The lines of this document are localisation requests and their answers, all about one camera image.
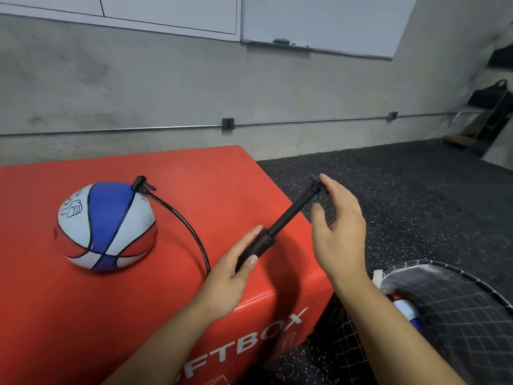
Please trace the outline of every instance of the metal conduit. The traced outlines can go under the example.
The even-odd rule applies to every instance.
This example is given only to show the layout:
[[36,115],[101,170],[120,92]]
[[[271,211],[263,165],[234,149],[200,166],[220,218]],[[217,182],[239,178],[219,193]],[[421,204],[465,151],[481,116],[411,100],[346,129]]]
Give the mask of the metal conduit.
[[[466,111],[466,112],[440,112],[440,113],[420,113],[415,115],[397,115],[396,118],[410,118],[410,117],[435,117],[435,116],[458,116],[458,115],[472,115],[479,114],[480,111]],[[329,119],[314,119],[314,120],[284,120],[280,122],[247,122],[235,124],[236,127],[249,127],[249,126],[264,126],[264,125],[277,125],[277,124],[299,124],[308,122],[355,122],[363,120],[388,120],[388,116],[369,116],[369,117],[343,117],[343,118],[329,118]],[[40,136],[40,135],[70,135],[70,134],[87,134],[87,133],[113,133],[113,132],[133,132],[133,131],[164,131],[174,129],[194,129],[194,128],[221,128],[220,124],[210,125],[197,125],[197,126],[163,126],[163,127],[135,127],[135,128],[106,128],[106,129],[89,129],[89,130],[67,130],[67,131],[39,131],[39,132],[13,132],[0,134],[0,137],[5,136]]]

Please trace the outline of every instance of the person's left hand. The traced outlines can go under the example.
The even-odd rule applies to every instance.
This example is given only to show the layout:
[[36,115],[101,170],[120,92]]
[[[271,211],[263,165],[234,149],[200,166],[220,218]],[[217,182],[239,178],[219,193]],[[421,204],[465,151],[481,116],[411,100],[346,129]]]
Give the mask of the person's left hand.
[[237,259],[261,230],[261,225],[253,228],[219,260],[192,301],[192,305],[199,306],[211,322],[228,316],[239,304],[258,257],[252,255],[246,259],[236,274]]

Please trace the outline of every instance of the forearm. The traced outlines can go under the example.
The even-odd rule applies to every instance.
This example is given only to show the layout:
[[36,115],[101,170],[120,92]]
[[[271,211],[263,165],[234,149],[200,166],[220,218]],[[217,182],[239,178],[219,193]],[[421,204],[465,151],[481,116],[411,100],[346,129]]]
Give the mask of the forearm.
[[158,329],[104,385],[174,383],[196,341],[211,321],[194,301]]
[[465,384],[372,281],[332,283],[380,385]]

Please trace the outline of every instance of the red surface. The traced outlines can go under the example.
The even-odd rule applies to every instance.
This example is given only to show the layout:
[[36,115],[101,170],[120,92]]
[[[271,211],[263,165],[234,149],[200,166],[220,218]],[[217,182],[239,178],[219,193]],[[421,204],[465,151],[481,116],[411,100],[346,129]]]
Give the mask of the red surface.
[[[120,272],[81,269],[54,240],[58,208],[70,194],[98,181],[131,183],[140,174],[189,220],[212,265],[244,233],[258,224],[269,227],[290,205],[238,146],[0,168],[2,383],[98,383],[199,290],[204,265],[196,242],[156,203],[157,244]],[[190,360],[207,354],[206,364],[190,379],[182,370],[180,382],[213,383],[222,376],[232,382],[256,359],[297,345],[311,332],[332,290],[313,257],[310,224],[299,214],[277,239],[239,307],[196,344]],[[277,320],[287,326],[289,315],[306,307],[302,323],[262,341],[267,326]],[[253,332],[258,343],[237,354],[238,338]],[[209,354],[232,341],[224,362],[219,353]]]

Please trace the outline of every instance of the person's right hand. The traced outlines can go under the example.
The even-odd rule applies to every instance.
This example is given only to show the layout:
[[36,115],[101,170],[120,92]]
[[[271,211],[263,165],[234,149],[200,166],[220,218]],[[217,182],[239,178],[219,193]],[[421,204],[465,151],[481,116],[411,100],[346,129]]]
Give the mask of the person's right hand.
[[313,252],[331,283],[367,278],[365,269],[365,219],[356,197],[325,174],[319,179],[328,188],[337,220],[328,227],[320,204],[312,206]]

